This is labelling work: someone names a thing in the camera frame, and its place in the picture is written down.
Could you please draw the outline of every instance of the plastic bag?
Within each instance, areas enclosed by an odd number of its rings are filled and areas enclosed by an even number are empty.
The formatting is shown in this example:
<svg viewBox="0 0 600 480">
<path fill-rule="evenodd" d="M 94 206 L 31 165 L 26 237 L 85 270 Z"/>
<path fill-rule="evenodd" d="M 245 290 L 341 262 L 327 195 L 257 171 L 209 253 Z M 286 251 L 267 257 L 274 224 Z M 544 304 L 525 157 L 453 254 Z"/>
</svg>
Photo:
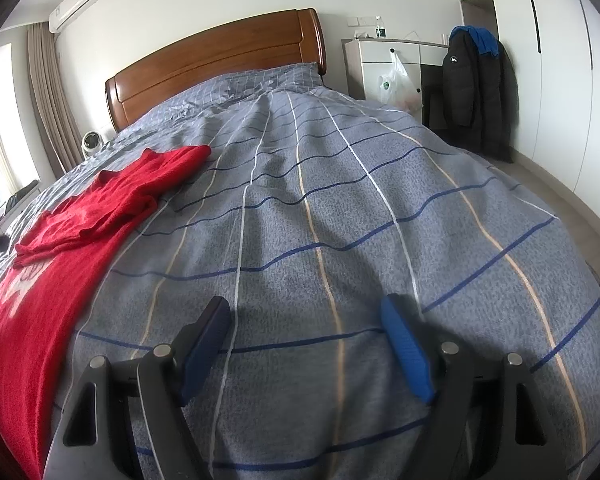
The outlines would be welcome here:
<svg viewBox="0 0 600 480">
<path fill-rule="evenodd" d="M 413 115 L 422 108 L 422 99 L 393 49 L 391 61 L 389 73 L 378 78 L 380 102 Z"/>
</svg>

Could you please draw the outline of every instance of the red cloth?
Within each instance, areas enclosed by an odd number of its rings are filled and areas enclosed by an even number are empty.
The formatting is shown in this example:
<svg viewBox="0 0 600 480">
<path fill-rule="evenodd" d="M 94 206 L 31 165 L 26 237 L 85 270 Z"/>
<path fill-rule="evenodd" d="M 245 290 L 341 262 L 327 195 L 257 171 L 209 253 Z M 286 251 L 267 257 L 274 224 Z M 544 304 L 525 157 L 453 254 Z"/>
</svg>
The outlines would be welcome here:
<svg viewBox="0 0 600 480">
<path fill-rule="evenodd" d="M 0 284 L 0 434 L 31 479 L 42 477 L 58 374 L 75 323 L 127 235 L 156 197 L 208 157 L 208 146 L 144 150 L 120 172 L 40 215 Z"/>
</svg>

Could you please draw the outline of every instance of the drawer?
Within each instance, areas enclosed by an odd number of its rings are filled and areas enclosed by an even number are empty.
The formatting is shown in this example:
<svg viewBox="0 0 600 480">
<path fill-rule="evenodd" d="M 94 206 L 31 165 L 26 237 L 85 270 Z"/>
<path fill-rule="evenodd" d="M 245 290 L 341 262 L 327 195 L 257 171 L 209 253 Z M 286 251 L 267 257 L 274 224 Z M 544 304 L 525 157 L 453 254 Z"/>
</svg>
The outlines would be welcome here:
<svg viewBox="0 0 600 480">
<path fill-rule="evenodd" d="M 416 90 L 422 88 L 420 83 L 420 65 L 415 63 L 403 63 L 402 64 L 409 74 L 409 79 L 413 82 Z M 379 101 L 379 92 L 380 92 L 380 78 L 383 75 L 389 73 L 391 70 L 391 63 L 363 63 L 362 64 L 362 78 L 363 85 L 365 90 L 365 99 L 371 101 Z M 417 120 L 420 119 L 419 111 L 416 116 Z"/>
<path fill-rule="evenodd" d="M 403 63 L 419 63 L 420 49 L 417 43 L 392 43 L 391 41 L 360 41 L 362 63 L 389 63 L 390 50 L 394 48 Z"/>
<path fill-rule="evenodd" d="M 445 59 L 448 48 L 443 46 L 420 46 L 420 63 L 423 65 L 442 66 L 442 60 Z"/>
</svg>

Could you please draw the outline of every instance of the gray bedding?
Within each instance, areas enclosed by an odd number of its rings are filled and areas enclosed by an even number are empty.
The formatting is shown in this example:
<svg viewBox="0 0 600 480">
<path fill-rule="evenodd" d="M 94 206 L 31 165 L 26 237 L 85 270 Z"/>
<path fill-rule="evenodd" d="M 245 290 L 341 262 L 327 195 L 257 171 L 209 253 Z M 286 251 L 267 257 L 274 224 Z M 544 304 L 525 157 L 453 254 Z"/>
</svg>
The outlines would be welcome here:
<svg viewBox="0 0 600 480">
<path fill-rule="evenodd" d="M 68 348 L 52 424 L 96 354 L 170 341 L 213 295 L 234 324 L 186 407 L 215 478 L 398 478 L 427 408 L 382 332 L 388 293 L 486 356 L 532 367 L 570 478 L 600 461 L 600 286 L 559 218 L 409 114 L 321 86 L 307 64 L 220 76 L 151 110 L 12 226 L 144 148 L 210 144 L 122 247 Z M 13 251 L 0 257 L 0 278 Z M 132 406 L 148 479 L 158 478 Z"/>
</svg>

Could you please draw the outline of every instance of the metal screw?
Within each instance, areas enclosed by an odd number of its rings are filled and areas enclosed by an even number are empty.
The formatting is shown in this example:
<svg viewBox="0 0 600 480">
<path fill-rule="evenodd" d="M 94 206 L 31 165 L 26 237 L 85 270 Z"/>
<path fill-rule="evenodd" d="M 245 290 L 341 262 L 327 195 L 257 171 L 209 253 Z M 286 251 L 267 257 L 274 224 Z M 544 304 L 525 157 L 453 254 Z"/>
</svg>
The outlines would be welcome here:
<svg viewBox="0 0 600 480">
<path fill-rule="evenodd" d="M 448 355 L 455 355 L 458 353 L 459 351 L 459 347 L 456 343 L 454 343 L 453 341 L 445 341 L 442 343 L 442 345 L 440 345 L 440 348 L 442 348 L 442 351 L 445 354 Z"/>
<path fill-rule="evenodd" d="M 171 353 L 171 346 L 167 344 L 158 345 L 154 348 L 154 355 L 156 357 L 167 357 Z"/>
<path fill-rule="evenodd" d="M 91 368 L 100 368 L 101 366 L 104 366 L 105 362 L 106 361 L 103 356 L 96 355 L 96 357 L 94 357 L 91 361 L 89 361 L 89 366 Z"/>
<path fill-rule="evenodd" d="M 510 365 L 520 366 L 522 364 L 522 357 L 520 357 L 519 354 L 512 352 L 510 354 L 507 354 L 507 361 Z"/>
</svg>

